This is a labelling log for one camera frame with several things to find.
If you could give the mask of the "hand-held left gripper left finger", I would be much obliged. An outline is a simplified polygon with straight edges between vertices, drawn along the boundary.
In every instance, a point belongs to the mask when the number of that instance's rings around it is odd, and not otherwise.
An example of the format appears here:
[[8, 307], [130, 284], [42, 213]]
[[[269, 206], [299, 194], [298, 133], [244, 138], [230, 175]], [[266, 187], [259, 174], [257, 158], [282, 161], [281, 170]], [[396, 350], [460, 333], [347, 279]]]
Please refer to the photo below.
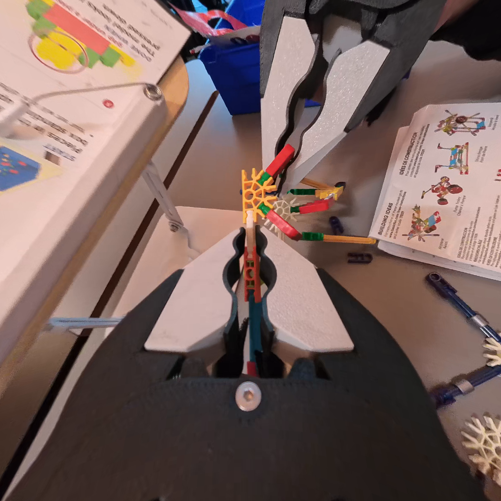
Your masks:
[[219, 377], [239, 377], [243, 333], [234, 284], [241, 276], [243, 228], [235, 229], [180, 270], [144, 348], [215, 364]]

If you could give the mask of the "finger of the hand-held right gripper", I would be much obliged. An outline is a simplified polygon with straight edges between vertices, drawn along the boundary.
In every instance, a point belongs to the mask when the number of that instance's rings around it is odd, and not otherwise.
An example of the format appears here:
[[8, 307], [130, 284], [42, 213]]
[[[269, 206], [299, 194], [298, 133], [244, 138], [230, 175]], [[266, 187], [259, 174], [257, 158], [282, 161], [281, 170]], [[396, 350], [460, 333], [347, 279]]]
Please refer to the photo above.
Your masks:
[[281, 181], [280, 195], [298, 185], [347, 135], [348, 123], [389, 53], [386, 47], [364, 41], [331, 63], [324, 79], [324, 103], [300, 136], [299, 152]]
[[271, 162], [295, 128], [299, 87], [317, 54], [305, 19], [283, 18], [264, 97], [260, 101], [262, 161]]

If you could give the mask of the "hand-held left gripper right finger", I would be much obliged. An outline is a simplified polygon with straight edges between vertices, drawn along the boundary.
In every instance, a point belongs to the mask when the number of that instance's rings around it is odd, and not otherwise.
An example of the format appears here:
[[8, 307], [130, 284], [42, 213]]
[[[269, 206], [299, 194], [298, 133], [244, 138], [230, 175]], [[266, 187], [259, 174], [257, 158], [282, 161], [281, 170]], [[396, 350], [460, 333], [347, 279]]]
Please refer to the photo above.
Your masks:
[[354, 350], [348, 331], [317, 269], [295, 249], [258, 226], [255, 230], [261, 299], [258, 375], [282, 377], [285, 365], [320, 354]]

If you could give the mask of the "colourful construction toy model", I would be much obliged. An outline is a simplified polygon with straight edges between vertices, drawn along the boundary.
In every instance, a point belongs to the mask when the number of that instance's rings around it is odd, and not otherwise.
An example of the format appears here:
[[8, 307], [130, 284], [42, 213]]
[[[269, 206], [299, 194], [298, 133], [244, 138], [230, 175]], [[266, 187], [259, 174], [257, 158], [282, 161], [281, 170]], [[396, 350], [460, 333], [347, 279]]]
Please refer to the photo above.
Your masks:
[[259, 377], [260, 371], [257, 362], [257, 353], [261, 347], [261, 278], [260, 257], [257, 255], [255, 243], [255, 224], [260, 216], [267, 219], [277, 230], [295, 241], [324, 241], [339, 243], [375, 244], [376, 239], [371, 237], [325, 235], [323, 233], [299, 232], [291, 225], [289, 218], [293, 214], [309, 214], [328, 210], [342, 195], [345, 189], [344, 182], [334, 186], [318, 183], [304, 178], [302, 184], [308, 189], [293, 189], [292, 194], [299, 196], [314, 196], [314, 202], [292, 206], [278, 201], [276, 196], [276, 182], [280, 181], [286, 166], [292, 160], [295, 149], [286, 144], [271, 164], [260, 172], [253, 168], [250, 178], [245, 170], [241, 172], [242, 218], [246, 225], [247, 243], [243, 251], [243, 294], [244, 301], [249, 306], [249, 361], [247, 373], [249, 376]]

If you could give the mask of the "person's right forearm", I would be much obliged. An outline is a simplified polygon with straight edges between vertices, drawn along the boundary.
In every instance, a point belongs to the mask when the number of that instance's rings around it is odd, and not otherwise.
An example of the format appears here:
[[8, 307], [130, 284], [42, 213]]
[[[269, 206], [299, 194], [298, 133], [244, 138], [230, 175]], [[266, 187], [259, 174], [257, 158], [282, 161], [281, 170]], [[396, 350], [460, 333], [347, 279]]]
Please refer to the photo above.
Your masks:
[[478, 61], [500, 61], [500, 1], [447, 1], [430, 41], [462, 47]]

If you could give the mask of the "blue plastic box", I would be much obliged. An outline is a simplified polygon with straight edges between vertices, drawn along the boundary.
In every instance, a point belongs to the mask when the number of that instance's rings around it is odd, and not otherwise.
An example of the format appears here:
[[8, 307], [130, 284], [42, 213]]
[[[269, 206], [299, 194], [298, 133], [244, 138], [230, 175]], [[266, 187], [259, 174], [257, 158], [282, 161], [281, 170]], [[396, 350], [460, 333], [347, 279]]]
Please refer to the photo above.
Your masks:
[[[230, 1], [226, 13], [247, 26], [259, 26], [265, 1]], [[242, 115], [260, 111], [260, 47], [237, 41], [230, 46], [209, 42], [199, 59], [209, 74], [229, 113]]]

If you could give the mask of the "white printed booklet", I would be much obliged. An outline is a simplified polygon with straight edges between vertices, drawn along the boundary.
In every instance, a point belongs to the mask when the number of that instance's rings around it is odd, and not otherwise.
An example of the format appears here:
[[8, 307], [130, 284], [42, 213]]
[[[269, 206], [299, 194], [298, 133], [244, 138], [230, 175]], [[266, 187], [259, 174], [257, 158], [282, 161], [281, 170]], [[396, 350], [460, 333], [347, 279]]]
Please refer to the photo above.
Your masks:
[[261, 26], [249, 26], [240, 29], [220, 28], [208, 37], [217, 47], [245, 46], [260, 41]]

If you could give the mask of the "blue rod cross assembly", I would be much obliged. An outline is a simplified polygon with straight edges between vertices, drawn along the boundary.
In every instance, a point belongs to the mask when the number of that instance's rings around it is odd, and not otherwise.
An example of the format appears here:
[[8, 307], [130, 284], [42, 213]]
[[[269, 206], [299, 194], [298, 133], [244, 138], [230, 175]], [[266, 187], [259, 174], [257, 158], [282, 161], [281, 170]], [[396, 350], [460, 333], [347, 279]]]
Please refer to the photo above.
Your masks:
[[473, 310], [457, 293], [457, 290], [440, 274], [433, 272], [426, 276], [426, 281], [449, 304], [459, 311], [466, 320], [482, 332], [486, 339], [485, 348], [491, 352], [485, 366], [457, 379], [449, 385], [435, 388], [430, 392], [432, 403], [436, 409], [454, 404], [460, 396], [472, 393], [478, 386], [500, 376], [500, 332]]

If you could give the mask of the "white book stand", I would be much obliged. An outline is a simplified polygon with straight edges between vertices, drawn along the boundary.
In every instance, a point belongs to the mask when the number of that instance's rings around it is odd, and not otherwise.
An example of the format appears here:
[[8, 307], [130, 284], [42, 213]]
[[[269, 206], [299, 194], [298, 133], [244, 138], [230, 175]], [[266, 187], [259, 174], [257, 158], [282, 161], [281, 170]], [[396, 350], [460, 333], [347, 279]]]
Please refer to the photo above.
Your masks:
[[[173, 1], [157, 2], [189, 30], [189, 37], [194, 33]], [[49, 314], [41, 311], [64, 295], [53, 289], [74, 256], [117, 193], [134, 185], [184, 106], [182, 49], [156, 84], [143, 86], [94, 160], [1, 195], [1, 387]]]

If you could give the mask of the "printed instruction sheet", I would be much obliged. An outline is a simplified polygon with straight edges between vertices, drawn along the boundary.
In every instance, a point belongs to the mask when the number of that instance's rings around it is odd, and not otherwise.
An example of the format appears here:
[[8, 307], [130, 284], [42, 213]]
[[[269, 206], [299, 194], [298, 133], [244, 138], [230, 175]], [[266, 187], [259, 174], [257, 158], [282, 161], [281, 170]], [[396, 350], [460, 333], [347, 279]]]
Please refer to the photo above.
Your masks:
[[1, 195], [94, 160], [189, 34], [157, 1], [1, 1]]

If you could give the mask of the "illustrated toy leaflet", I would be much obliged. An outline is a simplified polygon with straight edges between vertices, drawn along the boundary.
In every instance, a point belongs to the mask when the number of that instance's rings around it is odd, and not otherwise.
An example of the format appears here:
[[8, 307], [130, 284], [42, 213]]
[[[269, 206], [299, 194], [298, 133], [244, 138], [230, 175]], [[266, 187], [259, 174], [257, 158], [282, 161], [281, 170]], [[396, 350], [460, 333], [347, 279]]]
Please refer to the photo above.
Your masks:
[[500, 272], [500, 101], [428, 105], [408, 127], [369, 236]]

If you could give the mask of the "cream snowflake toy connector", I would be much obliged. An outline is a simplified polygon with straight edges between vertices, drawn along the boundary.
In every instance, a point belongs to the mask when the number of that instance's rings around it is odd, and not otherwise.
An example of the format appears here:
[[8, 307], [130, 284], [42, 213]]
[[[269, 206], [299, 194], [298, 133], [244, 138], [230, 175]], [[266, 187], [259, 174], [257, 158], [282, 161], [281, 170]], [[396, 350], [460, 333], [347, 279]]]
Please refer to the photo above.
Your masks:
[[475, 470], [500, 485], [500, 417], [471, 416], [461, 430], [462, 445]]

